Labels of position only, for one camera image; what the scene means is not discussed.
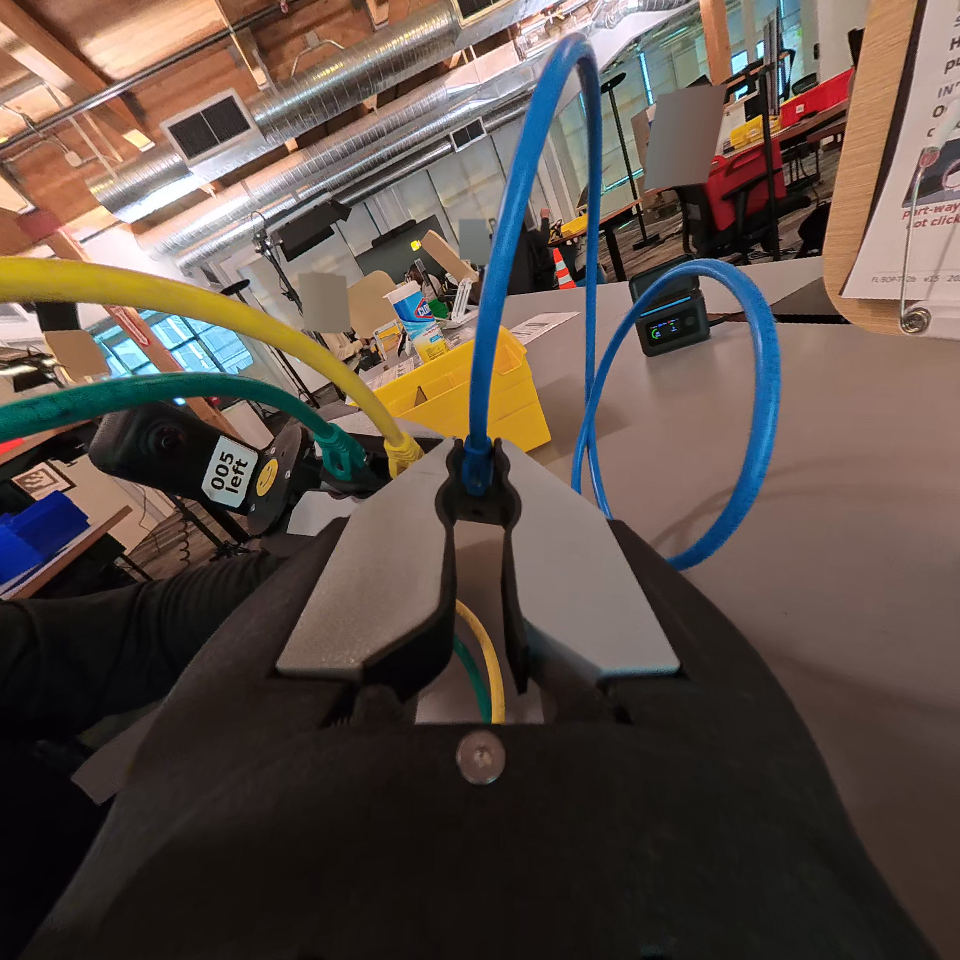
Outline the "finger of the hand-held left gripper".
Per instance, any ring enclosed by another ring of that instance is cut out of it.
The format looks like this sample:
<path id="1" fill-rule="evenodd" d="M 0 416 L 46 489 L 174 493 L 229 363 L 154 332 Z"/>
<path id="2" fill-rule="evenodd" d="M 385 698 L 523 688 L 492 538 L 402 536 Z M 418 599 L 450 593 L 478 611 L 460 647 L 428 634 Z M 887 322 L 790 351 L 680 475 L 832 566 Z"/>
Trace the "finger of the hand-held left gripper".
<path id="1" fill-rule="evenodd" d="M 291 510 L 287 533 L 292 536 L 313 537 L 333 520 L 347 518 L 360 503 L 359 499 L 352 496 L 305 493 Z"/>

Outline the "black floor lamp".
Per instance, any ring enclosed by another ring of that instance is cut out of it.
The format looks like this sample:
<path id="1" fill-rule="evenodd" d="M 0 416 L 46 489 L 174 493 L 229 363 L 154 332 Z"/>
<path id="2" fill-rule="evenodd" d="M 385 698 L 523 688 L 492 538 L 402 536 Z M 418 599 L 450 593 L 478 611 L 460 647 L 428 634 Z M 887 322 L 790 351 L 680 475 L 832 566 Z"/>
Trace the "black floor lamp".
<path id="1" fill-rule="evenodd" d="M 617 139 L 620 147 L 620 152 L 622 155 L 625 172 L 630 187 L 630 195 L 633 200 L 633 209 L 635 213 L 635 219 L 637 221 L 640 239 L 633 243 L 632 249 L 634 251 L 644 251 L 648 248 L 656 246 L 661 242 L 661 235 L 654 233 L 653 237 L 650 238 L 646 231 L 646 225 L 644 222 L 644 215 L 642 210 L 642 192 L 640 191 L 637 180 L 634 176 L 634 165 L 631 160 L 630 152 L 627 147 L 626 136 L 623 131 L 623 126 L 620 119 L 619 109 L 618 109 L 618 100 L 616 90 L 626 79 L 626 72 L 620 70 L 615 74 L 607 76 L 601 84 L 601 93 L 605 93 L 610 105 L 611 114 L 613 116 L 613 121 L 615 125 L 615 130 L 617 134 Z"/>

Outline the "white ceiling vent grille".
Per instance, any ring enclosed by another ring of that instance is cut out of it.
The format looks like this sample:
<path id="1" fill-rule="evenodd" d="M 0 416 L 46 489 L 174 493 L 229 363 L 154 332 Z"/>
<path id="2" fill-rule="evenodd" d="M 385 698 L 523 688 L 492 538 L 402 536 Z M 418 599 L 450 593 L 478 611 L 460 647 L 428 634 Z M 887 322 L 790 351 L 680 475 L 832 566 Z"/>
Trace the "white ceiling vent grille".
<path id="1" fill-rule="evenodd" d="M 239 156 L 266 144 L 263 131 L 233 88 L 174 114 L 160 128 L 190 170 L 212 167 L 222 157 Z"/>

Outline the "black studio light panel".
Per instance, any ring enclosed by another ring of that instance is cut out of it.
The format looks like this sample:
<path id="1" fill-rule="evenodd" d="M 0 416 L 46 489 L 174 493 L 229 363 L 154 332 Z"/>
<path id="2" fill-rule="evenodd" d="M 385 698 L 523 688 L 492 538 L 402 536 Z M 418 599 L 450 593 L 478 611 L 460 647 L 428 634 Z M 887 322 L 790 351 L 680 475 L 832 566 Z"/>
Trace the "black studio light panel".
<path id="1" fill-rule="evenodd" d="M 351 206 L 330 199 L 279 225 L 272 231 L 271 238 L 278 244 L 284 260 L 292 262 L 330 239 L 336 225 L 346 222 L 351 212 Z"/>

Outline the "person's left forearm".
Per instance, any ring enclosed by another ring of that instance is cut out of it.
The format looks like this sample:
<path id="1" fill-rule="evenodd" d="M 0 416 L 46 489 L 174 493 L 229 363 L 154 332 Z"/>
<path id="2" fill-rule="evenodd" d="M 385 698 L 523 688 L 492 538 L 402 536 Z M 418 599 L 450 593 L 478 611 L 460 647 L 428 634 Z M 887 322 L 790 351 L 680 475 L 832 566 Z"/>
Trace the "person's left forearm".
<path id="1" fill-rule="evenodd" d="M 162 699 L 285 562 L 259 552 L 80 597 L 2 602 L 2 742 L 77 737 Z"/>

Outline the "wipes canister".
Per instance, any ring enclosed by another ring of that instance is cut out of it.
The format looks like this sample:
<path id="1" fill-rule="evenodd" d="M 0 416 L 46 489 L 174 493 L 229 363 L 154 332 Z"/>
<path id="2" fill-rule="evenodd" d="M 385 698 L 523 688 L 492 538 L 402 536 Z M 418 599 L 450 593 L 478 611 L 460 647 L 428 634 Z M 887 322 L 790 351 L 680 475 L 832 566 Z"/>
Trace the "wipes canister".
<path id="1" fill-rule="evenodd" d="M 412 350 L 421 362 L 430 363 L 450 353 L 450 344 L 419 283 L 406 281 L 384 294 L 384 299 L 399 318 Z"/>

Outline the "yellow plastic bin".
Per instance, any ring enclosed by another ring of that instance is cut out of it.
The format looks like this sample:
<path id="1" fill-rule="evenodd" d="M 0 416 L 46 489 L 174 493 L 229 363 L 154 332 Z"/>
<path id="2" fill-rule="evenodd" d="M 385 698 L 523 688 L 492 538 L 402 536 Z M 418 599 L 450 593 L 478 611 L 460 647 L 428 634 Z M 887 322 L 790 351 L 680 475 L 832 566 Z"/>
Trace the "yellow plastic bin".
<path id="1" fill-rule="evenodd" d="M 470 429 L 473 355 L 474 343 L 468 340 L 427 364 L 403 361 L 378 371 L 367 384 L 396 419 L 464 439 Z M 525 452 L 551 440 L 526 346 L 504 327 L 498 333 L 486 433 Z"/>

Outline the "blue plastic bin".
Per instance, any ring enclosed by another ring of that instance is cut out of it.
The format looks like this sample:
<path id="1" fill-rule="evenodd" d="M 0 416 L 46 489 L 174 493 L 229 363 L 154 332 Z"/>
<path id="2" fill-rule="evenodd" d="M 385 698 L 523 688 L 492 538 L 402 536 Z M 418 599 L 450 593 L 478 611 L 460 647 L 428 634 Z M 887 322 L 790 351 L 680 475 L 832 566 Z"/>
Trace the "blue plastic bin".
<path id="1" fill-rule="evenodd" d="M 61 490 L 1 517 L 1 583 L 44 565 L 90 528 L 88 516 Z"/>

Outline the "red office chair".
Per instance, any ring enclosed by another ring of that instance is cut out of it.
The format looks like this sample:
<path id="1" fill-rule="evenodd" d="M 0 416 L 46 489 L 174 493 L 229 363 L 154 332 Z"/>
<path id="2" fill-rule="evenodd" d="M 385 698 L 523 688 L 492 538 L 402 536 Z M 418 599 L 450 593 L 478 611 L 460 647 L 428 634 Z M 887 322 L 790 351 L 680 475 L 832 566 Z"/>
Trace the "red office chair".
<path id="1" fill-rule="evenodd" d="M 779 223 L 808 208 L 810 197 L 786 189 L 781 148 L 772 146 L 767 163 L 763 146 L 735 157 L 715 156 L 705 183 L 675 187 L 681 214 L 683 251 L 695 258 L 738 256 L 746 262 L 760 247 L 767 255 L 779 246 Z"/>

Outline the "black network switch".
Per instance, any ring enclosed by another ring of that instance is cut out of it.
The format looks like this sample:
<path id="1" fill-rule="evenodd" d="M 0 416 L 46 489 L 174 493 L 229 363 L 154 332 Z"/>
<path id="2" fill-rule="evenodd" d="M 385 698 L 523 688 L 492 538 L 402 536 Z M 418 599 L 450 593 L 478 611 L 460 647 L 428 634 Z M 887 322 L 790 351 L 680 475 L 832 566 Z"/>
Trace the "black network switch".
<path id="1" fill-rule="evenodd" d="M 365 467 L 350 479 L 334 476 L 325 466 L 318 468 L 318 484 L 325 490 L 358 499 L 370 498 L 392 483 L 383 438 L 353 435 L 364 450 Z M 414 483 L 426 486 L 435 481 L 439 497 L 439 516 L 444 521 L 491 524 L 507 528 L 521 510 L 521 500 L 510 480 L 511 461 L 500 439 L 492 443 L 487 464 L 488 485 L 482 493 L 472 492 L 464 482 L 466 446 L 462 438 L 419 437 L 423 456 L 402 473 L 412 475 Z"/>

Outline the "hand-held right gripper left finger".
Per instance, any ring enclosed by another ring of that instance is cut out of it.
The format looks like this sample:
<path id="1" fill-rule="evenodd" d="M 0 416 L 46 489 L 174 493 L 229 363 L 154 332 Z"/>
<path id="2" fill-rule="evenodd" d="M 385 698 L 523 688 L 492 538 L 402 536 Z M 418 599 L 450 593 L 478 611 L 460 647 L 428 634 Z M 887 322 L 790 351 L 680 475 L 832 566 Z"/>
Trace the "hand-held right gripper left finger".
<path id="1" fill-rule="evenodd" d="M 456 573 L 443 440 L 349 516 L 275 664 L 285 678 L 385 686 L 406 702 L 452 655 Z"/>

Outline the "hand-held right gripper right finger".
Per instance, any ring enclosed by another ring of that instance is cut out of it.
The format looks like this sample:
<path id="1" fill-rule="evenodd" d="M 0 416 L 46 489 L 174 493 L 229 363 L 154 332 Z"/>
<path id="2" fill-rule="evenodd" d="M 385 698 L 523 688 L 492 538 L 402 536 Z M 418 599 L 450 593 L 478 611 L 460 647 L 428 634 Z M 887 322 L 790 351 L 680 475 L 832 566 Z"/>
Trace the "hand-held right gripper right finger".
<path id="1" fill-rule="evenodd" d="M 605 515 L 509 440 L 497 442 L 497 481 L 517 690 L 546 687 L 550 673 L 592 689 L 677 674 L 678 655 Z"/>

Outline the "instruction sheet on stand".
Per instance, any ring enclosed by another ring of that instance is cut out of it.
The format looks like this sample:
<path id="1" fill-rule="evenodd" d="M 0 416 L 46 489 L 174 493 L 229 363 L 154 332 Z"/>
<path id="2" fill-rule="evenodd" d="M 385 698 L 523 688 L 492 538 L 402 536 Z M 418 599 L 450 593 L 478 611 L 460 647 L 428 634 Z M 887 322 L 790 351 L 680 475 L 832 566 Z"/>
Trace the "instruction sheet on stand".
<path id="1" fill-rule="evenodd" d="M 958 300 L 864 299 L 843 287 L 858 257 L 884 138 L 891 129 L 899 75 L 917 24 L 919 2 L 872 2 L 846 114 L 846 135 L 823 252 L 826 294 L 839 314 L 864 330 L 913 339 L 958 341 Z"/>

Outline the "silver ventilation duct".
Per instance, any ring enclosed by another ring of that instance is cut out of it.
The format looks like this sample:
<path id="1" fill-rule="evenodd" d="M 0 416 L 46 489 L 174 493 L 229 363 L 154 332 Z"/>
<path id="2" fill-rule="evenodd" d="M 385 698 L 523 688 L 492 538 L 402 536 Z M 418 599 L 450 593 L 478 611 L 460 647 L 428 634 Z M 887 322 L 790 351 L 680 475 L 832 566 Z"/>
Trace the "silver ventilation duct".
<path id="1" fill-rule="evenodd" d="M 312 146 L 252 174 L 215 198 L 138 238 L 151 258 L 173 258 L 189 271 L 221 257 L 298 204 L 346 190 L 409 151 L 453 131 L 533 86 L 531 76 L 477 86 L 435 82 L 355 121 Z"/>
<path id="2" fill-rule="evenodd" d="M 244 102 L 266 144 L 190 170 L 167 140 L 90 179 L 97 204 L 128 224 L 395 88 L 454 53 L 531 18 L 546 2 L 433 2 Z"/>

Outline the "white paper sheet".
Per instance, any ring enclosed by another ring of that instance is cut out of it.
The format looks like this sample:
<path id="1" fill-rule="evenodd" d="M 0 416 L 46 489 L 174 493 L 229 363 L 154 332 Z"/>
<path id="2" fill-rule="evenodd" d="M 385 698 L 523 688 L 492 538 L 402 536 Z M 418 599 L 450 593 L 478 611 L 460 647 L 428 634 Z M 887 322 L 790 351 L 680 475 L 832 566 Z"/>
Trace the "white paper sheet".
<path id="1" fill-rule="evenodd" d="M 530 343 L 544 336 L 546 333 L 576 318 L 579 313 L 579 311 L 540 313 L 512 327 L 510 334 L 517 342 L 522 344 L 522 346 L 527 347 Z"/>

